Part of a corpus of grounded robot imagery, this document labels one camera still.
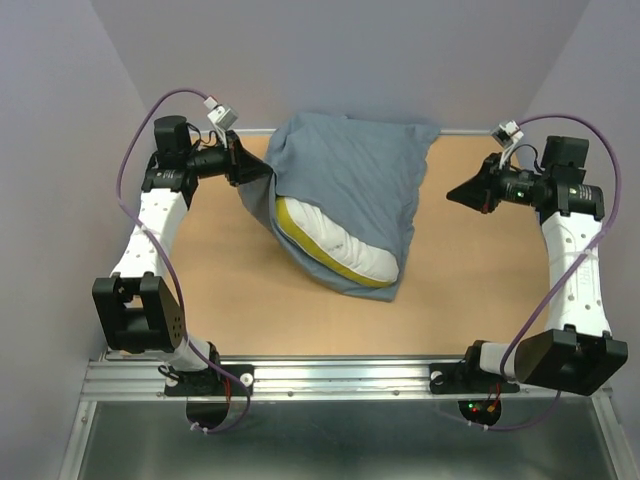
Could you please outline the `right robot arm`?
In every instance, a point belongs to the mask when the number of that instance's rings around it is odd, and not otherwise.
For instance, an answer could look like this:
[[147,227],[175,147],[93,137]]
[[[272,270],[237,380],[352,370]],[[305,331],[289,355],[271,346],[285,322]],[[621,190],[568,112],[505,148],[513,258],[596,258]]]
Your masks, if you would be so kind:
[[500,140],[470,180],[447,194],[482,214],[502,202],[533,208],[549,259],[550,291],[542,307],[544,330],[499,344],[477,341],[460,366],[463,384],[482,390],[496,375],[520,384],[589,396],[628,359],[626,342],[614,339],[603,307],[598,243],[605,232],[604,194],[585,183],[586,139],[550,136],[540,165],[511,163],[516,139]]

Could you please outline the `blue grey pillowcase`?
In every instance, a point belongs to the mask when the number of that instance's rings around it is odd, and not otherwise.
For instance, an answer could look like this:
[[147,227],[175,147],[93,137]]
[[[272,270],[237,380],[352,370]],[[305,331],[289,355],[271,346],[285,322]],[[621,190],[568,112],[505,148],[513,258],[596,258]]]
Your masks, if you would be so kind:
[[[426,157],[440,132],[432,123],[297,114],[270,138],[264,162],[273,174],[240,186],[238,193],[247,211],[316,282],[344,295],[391,302],[408,261]],[[278,227],[279,196],[317,206],[349,234],[391,252],[398,279],[384,288],[361,286],[307,256]]]

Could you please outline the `white pillow yellow edge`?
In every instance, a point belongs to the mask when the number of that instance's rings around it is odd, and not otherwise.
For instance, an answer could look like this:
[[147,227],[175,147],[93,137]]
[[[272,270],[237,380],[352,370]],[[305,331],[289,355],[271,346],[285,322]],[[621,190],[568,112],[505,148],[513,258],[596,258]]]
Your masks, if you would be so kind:
[[334,273],[370,288],[384,288],[399,277],[396,257],[349,234],[317,206],[279,196],[275,216],[284,236]]

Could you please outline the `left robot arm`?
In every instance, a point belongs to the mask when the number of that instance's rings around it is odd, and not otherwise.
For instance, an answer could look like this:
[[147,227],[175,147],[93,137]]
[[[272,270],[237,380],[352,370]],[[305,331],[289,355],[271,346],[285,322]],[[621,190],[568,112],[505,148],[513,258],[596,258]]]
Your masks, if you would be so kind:
[[204,146],[191,137],[194,126],[183,116],[154,122],[156,149],[141,185],[140,208],[120,260],[106,277],[94,281],[92,297],[108,346],[161,361],[161,374],[173,395],[230,394],[215,346],[187,330],[184,302],[169,253],[202,179],[222,176],[238,187],[262,179],[270,168],[248,152],[232,129],[232,119],[210,118],[215,142]]

